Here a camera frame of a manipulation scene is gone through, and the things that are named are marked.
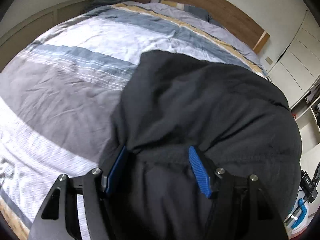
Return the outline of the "black puffer down jacket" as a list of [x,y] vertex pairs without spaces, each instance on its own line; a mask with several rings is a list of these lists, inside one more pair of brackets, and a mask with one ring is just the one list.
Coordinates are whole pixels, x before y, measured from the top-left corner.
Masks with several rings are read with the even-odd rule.
[[126,147],[124,187],[111,194],[120,239],[203,239],[212,201],[190,146],[234,176],[257,175],[282,221],[295,203],[299,129],[284,94],[244,67],[143,53],[112,125],[101,160]]

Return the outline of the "white wardrobe with open shelves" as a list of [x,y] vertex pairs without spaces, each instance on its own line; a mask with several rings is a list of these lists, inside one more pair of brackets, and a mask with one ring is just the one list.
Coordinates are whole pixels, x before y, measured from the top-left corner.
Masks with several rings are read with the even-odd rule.
[[268,75],[288,100],[302,153],[319,149],[319,25],[310,11]]

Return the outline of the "striped duvet on bed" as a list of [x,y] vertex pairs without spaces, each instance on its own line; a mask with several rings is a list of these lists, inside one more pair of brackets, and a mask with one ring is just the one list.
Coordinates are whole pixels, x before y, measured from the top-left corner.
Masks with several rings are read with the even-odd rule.
[[60,174],[98,163],[121,91],[151,50],[267,76],[227,29],[159,2],[98,6],[37,35],[1,72],[1,214],[15,237],[27,239]]

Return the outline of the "wooden bed headboard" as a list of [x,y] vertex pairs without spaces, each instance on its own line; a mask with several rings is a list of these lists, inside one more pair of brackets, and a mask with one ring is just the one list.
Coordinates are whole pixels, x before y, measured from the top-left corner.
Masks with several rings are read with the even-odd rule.
[[[147,3],[150,0],[133,0]],[[227,0],[165,0],[194,5],[209,12],[214,20],[222,24],[235,37],[259,54],[270,35],[246,13]]]

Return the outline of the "low wall panel cabinet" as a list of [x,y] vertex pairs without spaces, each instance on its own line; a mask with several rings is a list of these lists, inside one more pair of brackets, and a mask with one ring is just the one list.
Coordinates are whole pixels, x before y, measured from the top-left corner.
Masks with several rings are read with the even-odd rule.
[[1,69],[38,36],[83,14],[94,0],[70,0],[35,13],[1,37]]

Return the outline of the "beige wall switch plate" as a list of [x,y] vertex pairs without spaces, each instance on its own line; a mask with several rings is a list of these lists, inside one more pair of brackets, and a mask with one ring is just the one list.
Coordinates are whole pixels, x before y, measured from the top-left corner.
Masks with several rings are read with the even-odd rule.
[[265,58],[265,61],[270,65],[273,63],[273,61],[268,56]]

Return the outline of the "blue striped pillow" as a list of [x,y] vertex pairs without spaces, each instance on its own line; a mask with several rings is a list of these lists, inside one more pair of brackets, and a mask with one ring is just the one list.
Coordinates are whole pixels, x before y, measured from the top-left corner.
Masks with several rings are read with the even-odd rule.
[[189,5],[189,4],[183,4],[183,3],[178,3],[178,2],[173,2],[173,1],[167,1],[167,0],[150,0],[151,3],[161,3],[161,4],[165,4],[171,7],[175,7],[177,9],[189,12],[191,14],[193,14],[194,16],[207,21],[207,22],[213,22],[213,18],[212,16],[209,14],[208,11],[199,8],[199,7],[195,7],[193,5]]

